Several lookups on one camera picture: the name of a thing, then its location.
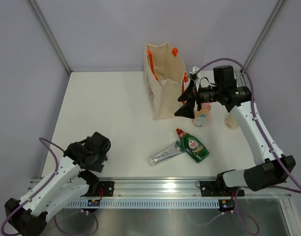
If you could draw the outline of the beige canvas tote bag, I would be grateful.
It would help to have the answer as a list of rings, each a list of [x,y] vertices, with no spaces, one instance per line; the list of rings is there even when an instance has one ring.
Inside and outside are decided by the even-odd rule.
[[[162,45],[145,44],[144,73],[152,119],[175,117],[182,106],[178,101],[187,82],[186,69],[178,49],[168,42]]]

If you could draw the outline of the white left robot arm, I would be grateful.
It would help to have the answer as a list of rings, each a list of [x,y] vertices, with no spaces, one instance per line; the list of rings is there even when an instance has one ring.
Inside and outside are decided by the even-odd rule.
[[[10,224],[16,235],[38,236],[47,223],[68,203],[78,197],[93,197],[100,201],[113,196],[114,183],[100,182],[97,173],[107,161],[110,140],[95,132],[82,141],[68,145],[63,157],[58,159],[51,149],[53,144],[44,138],[39,141],[55,160],[55,167],[20,199],[10,198],[4,205],[6,219],[1,226],[2,235],[7,235],[5,225]]]

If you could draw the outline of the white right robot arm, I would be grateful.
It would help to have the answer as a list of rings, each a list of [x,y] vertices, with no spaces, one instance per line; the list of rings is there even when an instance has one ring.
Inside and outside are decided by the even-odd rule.
[[[219,173],[216,191],[227,195],[236,187],[259,191],[282,184],[296,165],[294,157],[284,155],[265,128],[252,101],[252,92],[246,86],[238,86],[234,69],[230,65],[213,69],[214,82],[201,86],[197,73],[189,76],[189,85],[178,98],[184,105],[175,112],[177,117],[194,118],[194,108],[203,103],[219,102],[225,106],[239,125],[254,159],[254,167]]]

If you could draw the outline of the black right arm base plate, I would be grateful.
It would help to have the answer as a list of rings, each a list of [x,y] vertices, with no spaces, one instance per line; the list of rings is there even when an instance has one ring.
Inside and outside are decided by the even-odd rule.
[[[238,187],[226,187],[217,180],[199,180],[202,197],[233,197]]]

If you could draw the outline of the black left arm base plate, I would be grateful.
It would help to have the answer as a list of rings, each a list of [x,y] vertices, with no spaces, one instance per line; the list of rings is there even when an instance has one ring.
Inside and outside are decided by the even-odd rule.
[[[89,185],[88,191],[82,197],[112,197],[114,193],[114,181],[99,181]]]

